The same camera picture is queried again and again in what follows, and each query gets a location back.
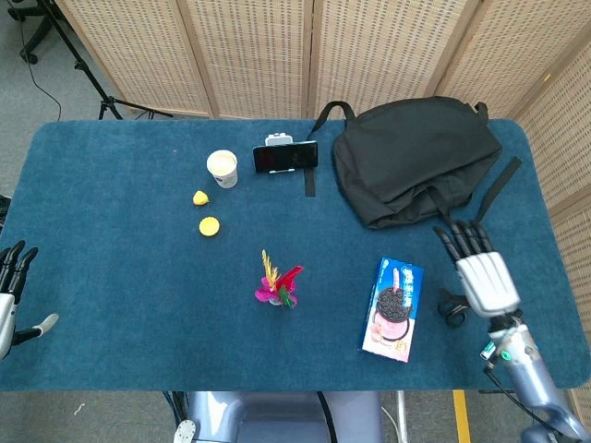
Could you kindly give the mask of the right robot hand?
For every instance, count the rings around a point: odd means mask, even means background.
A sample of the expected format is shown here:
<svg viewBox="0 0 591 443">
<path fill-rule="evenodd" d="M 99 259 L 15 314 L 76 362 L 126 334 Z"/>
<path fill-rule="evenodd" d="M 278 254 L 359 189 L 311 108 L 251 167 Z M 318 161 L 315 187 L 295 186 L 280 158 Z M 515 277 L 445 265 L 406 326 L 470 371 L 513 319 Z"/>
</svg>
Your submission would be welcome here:
<svg viewBox="0 0 591 443">
<path fill-rule="evenodd" d="M 483 226 L 476 221 L 457 221 L 449 227 L 449 233 L 440 227 L 434 227 L 433 231 L 451 258 L 464 287 L 465 301 L 455 304 L 467 305 L 484 318 L 517 311 L 521 299 L 513 278 Z"/>
</svg>

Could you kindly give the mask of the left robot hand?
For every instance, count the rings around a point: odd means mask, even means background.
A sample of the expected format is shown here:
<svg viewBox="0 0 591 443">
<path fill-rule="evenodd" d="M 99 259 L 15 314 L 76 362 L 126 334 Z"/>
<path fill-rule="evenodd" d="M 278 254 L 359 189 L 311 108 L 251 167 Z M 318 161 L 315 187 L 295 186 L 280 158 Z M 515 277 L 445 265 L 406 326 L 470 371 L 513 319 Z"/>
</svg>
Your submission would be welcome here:
<svg viewBox="0 0 591 443">
<path fill-rule="evenodd" d="M 1 359 L 5 359 L 13 347 L 46 334 L 59 320 L 59 315 L 52 313 L 37 325 L 16 330 L 18 306 L 30 263 L 38 254 L 38 248 L 33 247 L 21 256 L 25 245 L 24 240 L 19 240 L 1 251 Z"/>
</svg>

